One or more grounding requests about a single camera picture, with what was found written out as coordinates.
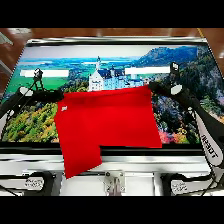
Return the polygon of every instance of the white tag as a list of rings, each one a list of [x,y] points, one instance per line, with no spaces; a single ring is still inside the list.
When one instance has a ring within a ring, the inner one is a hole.
[[[61,108],[61,111],[65,111],[65,110],[67,110],[68,109],[68,107],[66,106],[66,107],[62,107]]]

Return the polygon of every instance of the red pants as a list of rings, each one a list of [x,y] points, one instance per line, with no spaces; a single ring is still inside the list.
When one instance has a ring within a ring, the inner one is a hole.
[[[162,147],[148,86],[65,93],[55,123],[66,178],[100,165],[101,145]]]

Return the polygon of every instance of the sky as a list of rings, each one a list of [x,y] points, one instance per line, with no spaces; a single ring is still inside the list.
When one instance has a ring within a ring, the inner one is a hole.
[[[75,45],[26,47],[22,58],[97,58],[143,56],[153,48],[180,45]]]

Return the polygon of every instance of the white rectangle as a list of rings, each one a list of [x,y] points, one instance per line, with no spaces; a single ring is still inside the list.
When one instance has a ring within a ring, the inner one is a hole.
[[[34,77],[35,70],[21,70],[20,76]],[[43,72],[42,77],[68,77],[69,70],[41,70]]]
[[[170,67],[144,67],[144,68],[125,68],[126,75],[133,74],[161,74],[161,73],[170,73]]]

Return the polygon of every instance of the black border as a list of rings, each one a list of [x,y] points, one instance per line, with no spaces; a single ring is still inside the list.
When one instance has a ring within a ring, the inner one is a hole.
[[[119,41],[105,41],[105,40],[94,40],[86,39],[76,40],[73,42],[32,42],[27,43],[23,50],[26,47],[36,47],[36,46],[62,46],[62,45],[200,45],[208,46],[210,53],[215,60],[215,57],[210,49],[210,46],[207,42],[194,42],[194,41],[123,41],[122,38],[116,37]],[[17,64],[20,60],[20,57],[16,63],[16,66],[13,70],[11,77],[9,78],[8,84],[4,90],[2,99],[4,98],[5,92],[8,88],[8,85],[13,77],[14,71],[17,67]],[[102,156],[203,156],[201,144],[163,144],[161,149],[148,149],[148,148],[130,148],[130,147],[101,147]],[[17,143],[17,142],[0,142],[0,154],[27,154],[27,155],[61,155],[61,149],[59,143]]]

